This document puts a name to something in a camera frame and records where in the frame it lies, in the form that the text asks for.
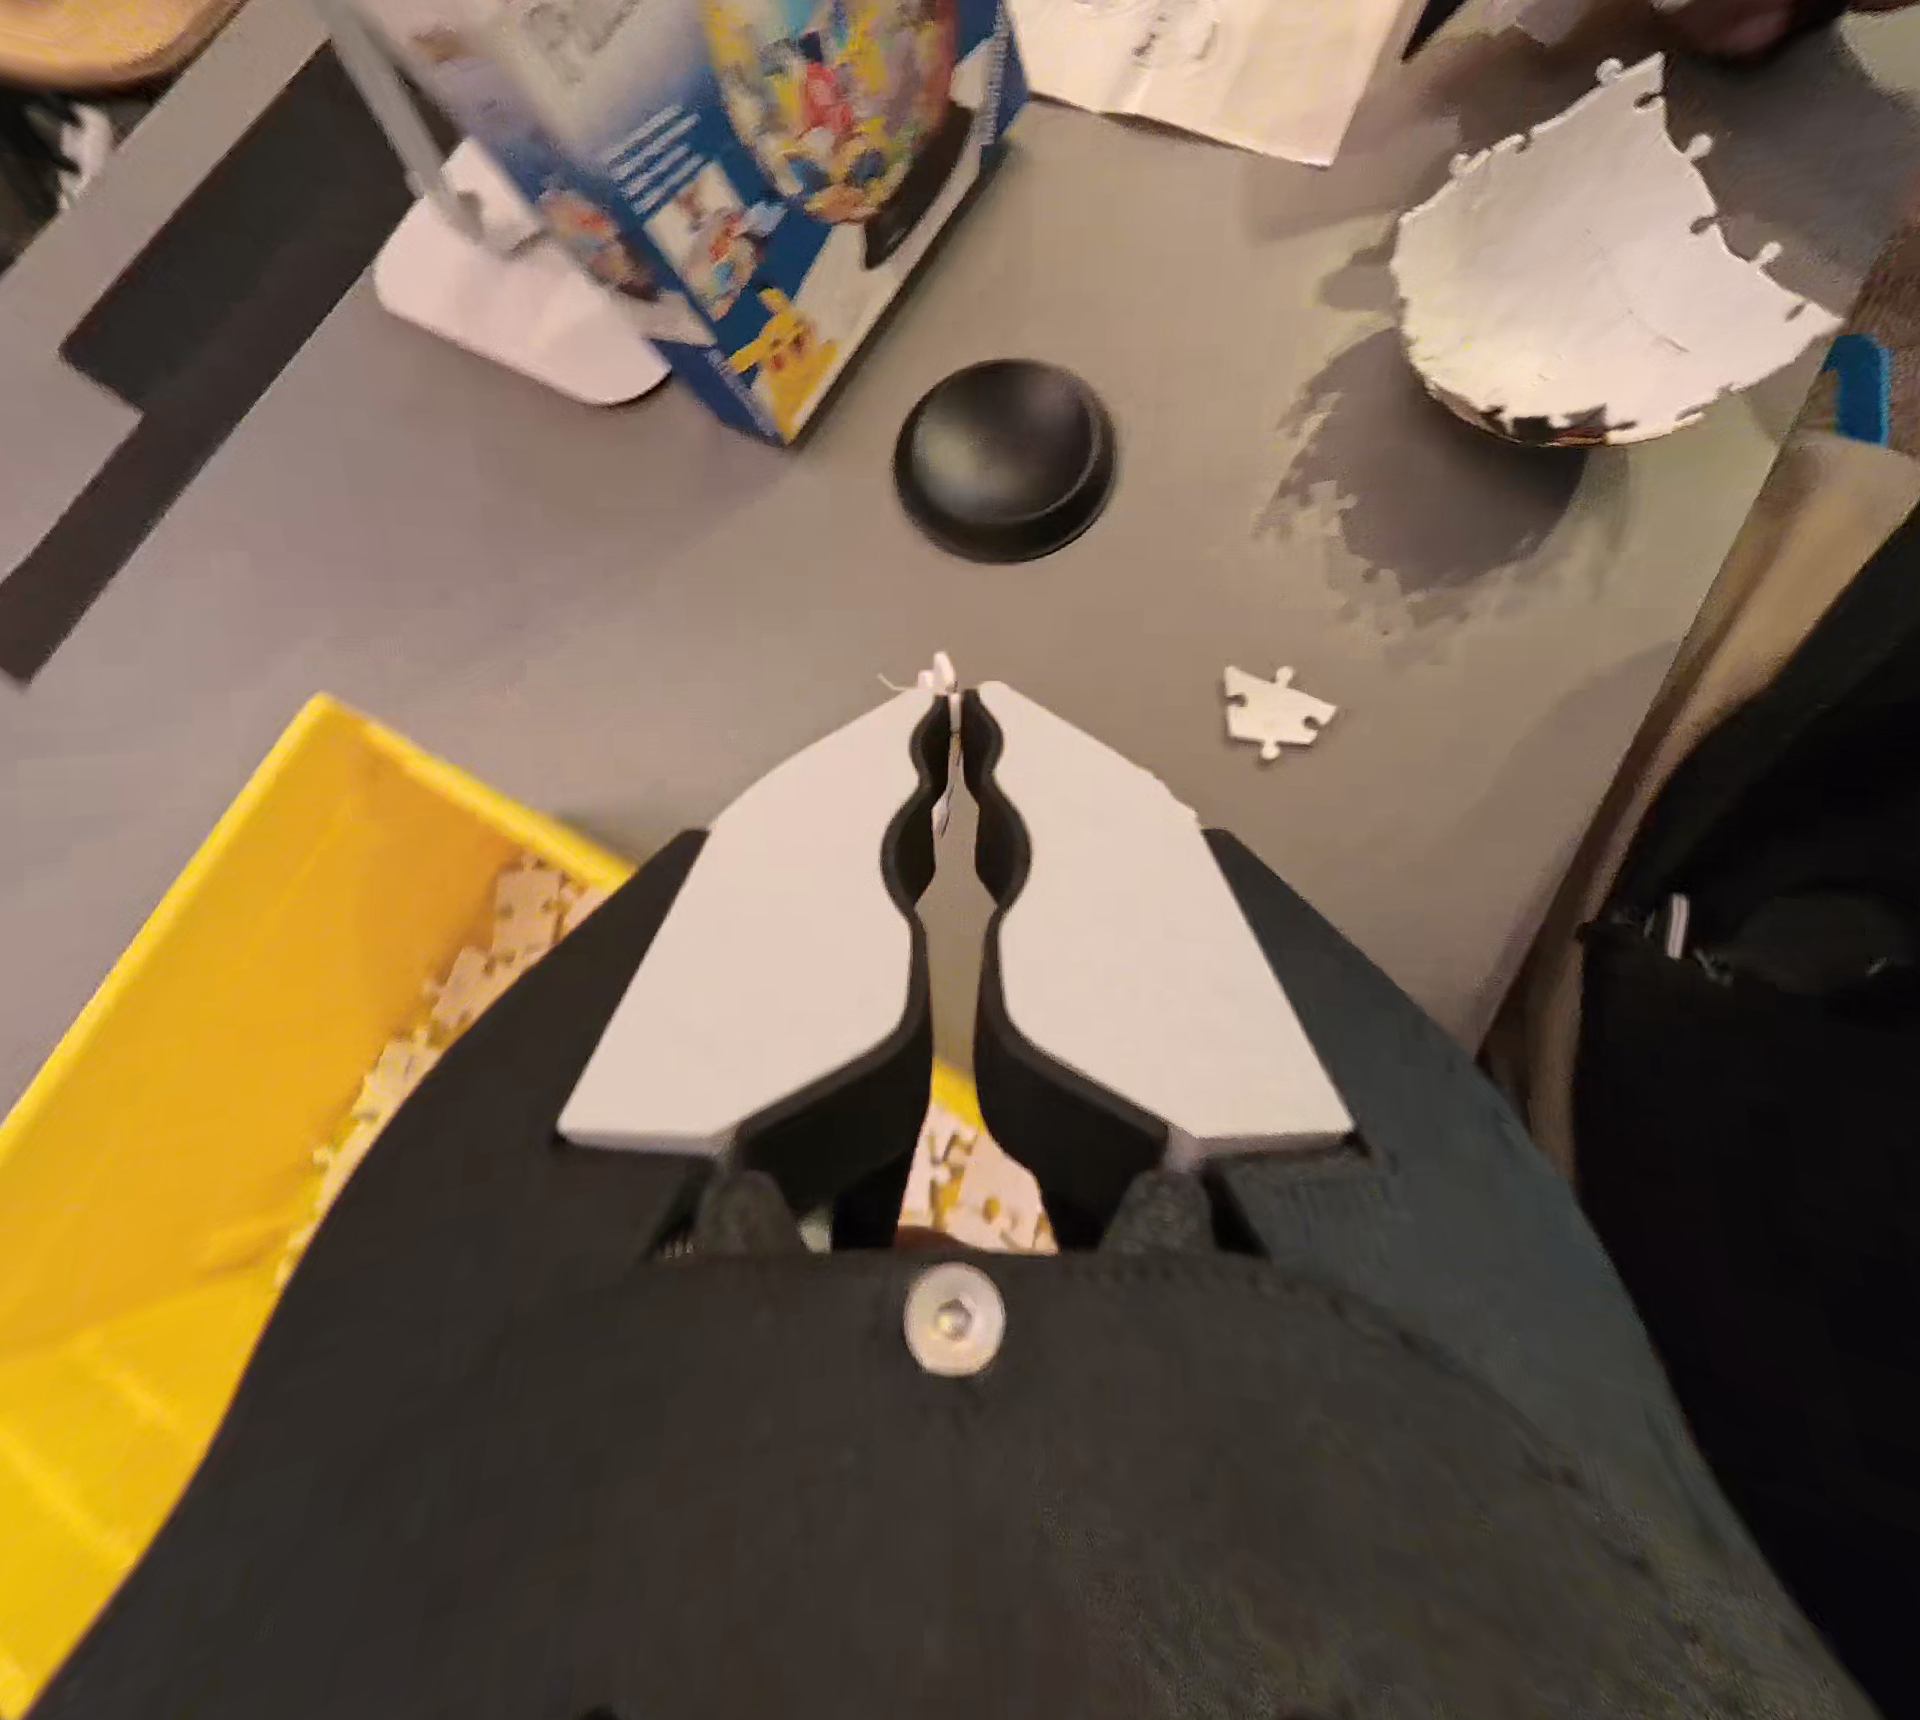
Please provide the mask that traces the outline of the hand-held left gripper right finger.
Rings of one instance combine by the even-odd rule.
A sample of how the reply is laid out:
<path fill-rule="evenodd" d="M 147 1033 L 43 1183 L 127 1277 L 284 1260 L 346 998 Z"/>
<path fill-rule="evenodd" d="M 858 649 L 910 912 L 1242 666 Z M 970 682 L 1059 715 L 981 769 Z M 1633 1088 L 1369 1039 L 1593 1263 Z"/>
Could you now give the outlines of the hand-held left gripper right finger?
<path fill-rule="evenodd" d="M 959 760 L 992 904 L 971 1084 L 1059 1253 L 1151 1175 L 1354 1144 L 1219 836 L 1157 773 L 1003 680 L 962 693 Z"/>

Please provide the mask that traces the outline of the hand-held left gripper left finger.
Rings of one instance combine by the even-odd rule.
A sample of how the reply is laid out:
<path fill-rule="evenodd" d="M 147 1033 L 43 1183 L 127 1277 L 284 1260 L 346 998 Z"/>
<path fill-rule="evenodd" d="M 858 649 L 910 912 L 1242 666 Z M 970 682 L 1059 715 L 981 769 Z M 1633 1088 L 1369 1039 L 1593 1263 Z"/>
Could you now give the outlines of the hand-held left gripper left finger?
<path fill-rule="evenodd" d="M 559 1144 L 757 1175 L 832 1250 L 896 1244 L 931 1102 L 919 902 L 951 743 L 953 689 L 901 687 L 691 836 Z"/>

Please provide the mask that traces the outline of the pile of white puzzle pieces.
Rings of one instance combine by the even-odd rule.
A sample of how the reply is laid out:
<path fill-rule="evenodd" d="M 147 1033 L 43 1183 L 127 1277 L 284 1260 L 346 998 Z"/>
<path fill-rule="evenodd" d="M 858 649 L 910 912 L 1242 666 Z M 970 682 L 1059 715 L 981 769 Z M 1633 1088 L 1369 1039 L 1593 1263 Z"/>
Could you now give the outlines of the pile of white puzzle pieces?
<path fill-rule="evenodd" d="M 337 1127 L 311 1153 L 307 1208 L 279 1248 L 275 1287 L 289 1280 L 353 1173 L 438 1062 L 608 895 L 532 855 L 497 870 L 485 929 L 424 985 L 409 1023 L 384 1043 Z M 931 1066 L 897 1233 L 992 1255 L 1049 1257 L 1057 1248 L 1038 1183 L 987 1133 L 976 1087 L 945 1060 Z"/>

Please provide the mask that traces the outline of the white puzzle piece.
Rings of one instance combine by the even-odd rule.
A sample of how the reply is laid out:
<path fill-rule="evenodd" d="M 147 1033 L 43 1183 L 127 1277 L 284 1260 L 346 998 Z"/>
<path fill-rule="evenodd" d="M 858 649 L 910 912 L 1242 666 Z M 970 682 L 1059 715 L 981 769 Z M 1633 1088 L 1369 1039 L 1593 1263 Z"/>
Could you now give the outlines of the white puzzle piece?
<path fill-rule="evenodd" d="M 945 706 L 945 770 L 944 785 L 929 810 L 929 835 L 937 843 L 945 836 L 956 788 L 964 782 L 962 725 L 964 689 L 948 652 L 936 652 L 918 674 L 915 687 L 937 697 Z"/>
<path fill-rule="evenodd" d="M 1340 708 L 1298 687 L 1289 666 L 1269 674 L 1224 666 L 1219 713 L 1229 744 L 1254 750 L 1260 765 L 1273 765 L 1291 750 L 1311 749 Z"/>

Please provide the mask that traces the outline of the half-built puzzle ball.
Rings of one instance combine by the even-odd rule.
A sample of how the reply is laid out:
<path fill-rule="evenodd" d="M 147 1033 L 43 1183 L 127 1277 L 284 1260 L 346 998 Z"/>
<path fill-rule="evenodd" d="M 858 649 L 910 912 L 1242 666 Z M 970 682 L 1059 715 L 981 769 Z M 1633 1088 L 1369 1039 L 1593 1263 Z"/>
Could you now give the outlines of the half-built puzzle ball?
<path fill-rule="evenodd" d="M 1458 154 L 1388 272 L 1403 360 L 1465 425 L 1532 450 L 1631 446 L 1761 386 L 1842 318 L 1728 245 L 1708 132 L 1668 129 L 1668 62 L 1606 59 L 1561 113 Z"/>

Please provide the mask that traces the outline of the yellow plastic bin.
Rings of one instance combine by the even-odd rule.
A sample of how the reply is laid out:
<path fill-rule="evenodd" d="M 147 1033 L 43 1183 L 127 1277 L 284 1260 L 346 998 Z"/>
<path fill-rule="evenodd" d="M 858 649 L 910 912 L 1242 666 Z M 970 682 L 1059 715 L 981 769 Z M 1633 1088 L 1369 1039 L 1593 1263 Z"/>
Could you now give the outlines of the yellow plastic bin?
<path fill-rule="evenodd" d="M 640 870 L 310 703 L 3 1123 L 3 1713 L 967 1717 L 1066 1589 L 964 1550 L 1042 1419 L 907 1263 L 556 1123 L 693 852 Z M 605 890 L 313 1153 L 521 855 Z"/>

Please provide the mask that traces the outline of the black round ball stand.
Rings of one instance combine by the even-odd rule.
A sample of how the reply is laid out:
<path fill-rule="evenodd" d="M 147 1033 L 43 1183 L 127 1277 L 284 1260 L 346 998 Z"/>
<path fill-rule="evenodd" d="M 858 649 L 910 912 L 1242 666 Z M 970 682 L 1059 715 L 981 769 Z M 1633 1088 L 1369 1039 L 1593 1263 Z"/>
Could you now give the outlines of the black round ball stand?
<path fill-rule="evenodd" d="M 1021 564 L 1090 532 L 1117 483 L 1104 398 L 1069 369 L 992 359 L 931 385 L 905 415 L 894 493 L 948 556 Z"/>

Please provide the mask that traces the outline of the blue puzzle box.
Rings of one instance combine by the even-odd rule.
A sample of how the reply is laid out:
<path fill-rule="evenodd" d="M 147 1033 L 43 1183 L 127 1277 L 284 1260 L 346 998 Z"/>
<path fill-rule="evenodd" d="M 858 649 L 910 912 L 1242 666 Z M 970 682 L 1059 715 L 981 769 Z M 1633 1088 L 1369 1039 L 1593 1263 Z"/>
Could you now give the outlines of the blue puzzle box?
<path fill-rule="evenodd" d="M 344 0 L 737 432 L 792 446 L 995 174 L 1003 0 Z"/>

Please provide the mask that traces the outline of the blue plastic part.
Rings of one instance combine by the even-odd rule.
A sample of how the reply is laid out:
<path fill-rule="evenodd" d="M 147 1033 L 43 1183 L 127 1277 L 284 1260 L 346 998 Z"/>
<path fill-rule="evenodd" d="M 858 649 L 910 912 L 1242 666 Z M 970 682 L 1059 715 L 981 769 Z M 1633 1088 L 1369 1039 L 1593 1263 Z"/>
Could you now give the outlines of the blue plastic part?
<path fill-rule="evenodd" d="M 1893 364 L 1872 334 L 1838 334 L 1819 379 L 1827 397 L 1827 428 L 1848 442 L 1883 450 L 1893 430 Z"/>

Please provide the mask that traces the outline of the person's black jacket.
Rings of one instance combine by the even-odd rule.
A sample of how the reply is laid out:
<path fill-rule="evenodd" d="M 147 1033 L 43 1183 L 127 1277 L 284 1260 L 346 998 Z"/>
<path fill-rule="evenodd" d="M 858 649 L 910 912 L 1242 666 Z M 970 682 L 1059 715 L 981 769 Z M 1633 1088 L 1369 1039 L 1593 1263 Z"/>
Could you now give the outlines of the person's black jacket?
<path fill-rule="evenodd" d="M 1691 1442 L 1917 1709 L 1917 532 L 1691 749 L 1581 933 L 1574 1160 Z"/>

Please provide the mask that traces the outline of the black table mat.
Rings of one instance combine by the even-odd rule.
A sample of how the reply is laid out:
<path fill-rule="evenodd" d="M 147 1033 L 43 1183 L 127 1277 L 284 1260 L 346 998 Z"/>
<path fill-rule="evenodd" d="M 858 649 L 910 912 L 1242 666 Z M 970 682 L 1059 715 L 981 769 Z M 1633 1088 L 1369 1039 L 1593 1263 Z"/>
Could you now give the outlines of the black table mat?
<path fill-rule="evenodd" d="M 135 421 L 3 574 L 7 680 L 29 684 L 59 652 L 414 199 L 323 42 L 59 343 Z"/>

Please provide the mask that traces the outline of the round wooden board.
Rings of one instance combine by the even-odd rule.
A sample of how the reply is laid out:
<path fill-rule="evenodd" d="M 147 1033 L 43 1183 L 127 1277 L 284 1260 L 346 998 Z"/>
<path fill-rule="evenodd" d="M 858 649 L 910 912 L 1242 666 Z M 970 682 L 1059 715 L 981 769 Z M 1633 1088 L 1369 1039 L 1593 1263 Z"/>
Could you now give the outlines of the round wooden board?
<path fill-rule="evenodd" d="M 189 66 L 249 0 L 2 0 L 2 81 L 124 93 Z"/>

